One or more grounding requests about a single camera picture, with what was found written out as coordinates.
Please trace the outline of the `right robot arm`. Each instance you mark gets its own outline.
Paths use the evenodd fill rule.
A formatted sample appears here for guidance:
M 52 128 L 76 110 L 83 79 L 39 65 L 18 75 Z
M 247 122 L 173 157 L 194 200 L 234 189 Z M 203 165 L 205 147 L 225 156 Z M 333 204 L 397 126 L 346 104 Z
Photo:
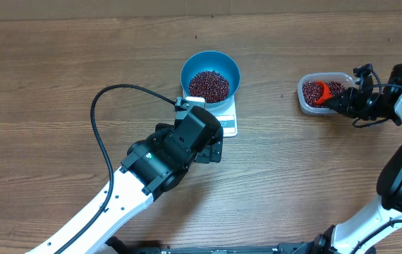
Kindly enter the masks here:
M 402 126 L 402 63 L 382 83 L 371 64 L 354 68 L 356 85 L 324 101 L 324 105 L 364 127 L 393 121 Z M 349 220 L 328 228 L 298 253 L 374 253 L 375 245 L 402 228 L 402 145 L 382 169 L 377 196 Z

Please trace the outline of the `red measuring scoop blue handle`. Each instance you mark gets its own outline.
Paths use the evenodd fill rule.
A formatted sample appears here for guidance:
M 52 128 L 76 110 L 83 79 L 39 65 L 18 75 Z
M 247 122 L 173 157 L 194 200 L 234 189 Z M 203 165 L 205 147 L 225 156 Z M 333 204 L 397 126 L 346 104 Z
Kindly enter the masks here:
M 320 95 L 320 98 L 315 101 L 315 104 L 324 104 L 328 99 L 332 97 L 329 86 L 321 80 L 318 80 L 316 84 L 321 87 L 322 94 Z

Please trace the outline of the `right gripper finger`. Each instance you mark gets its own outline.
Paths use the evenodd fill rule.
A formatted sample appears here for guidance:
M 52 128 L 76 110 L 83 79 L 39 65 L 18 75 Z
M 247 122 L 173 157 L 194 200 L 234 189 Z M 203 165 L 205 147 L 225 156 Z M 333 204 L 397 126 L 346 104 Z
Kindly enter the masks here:
M 358 89 L 355 87 L 349 87 L 343 91 L 341 91 L 339 94 L 334 95 L 333 97 L 330 97 L 329 99 L 326 99 L 323 103 L 324 106 L 350 106 L 352 102 L 352 98 L 356 93 L 358 92 Z
M 353 110 L 350 110 L 349 107 L 343 105 L 332 105 L 328 106 L 331 110 L 346 116 L 346 117 L 356 117 L 356 113 Z

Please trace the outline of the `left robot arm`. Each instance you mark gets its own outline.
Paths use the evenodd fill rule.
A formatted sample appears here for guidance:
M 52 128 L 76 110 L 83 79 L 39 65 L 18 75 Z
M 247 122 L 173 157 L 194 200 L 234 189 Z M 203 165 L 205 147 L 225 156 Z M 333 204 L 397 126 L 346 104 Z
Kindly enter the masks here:
M 33 253 L 118 253 L 109 239 L 162 193 L 175 188 L 196 157 L 220 143 L 223 128 L 207 110 L 194 106 L 173 125 L 133 143 L 103 189 Z

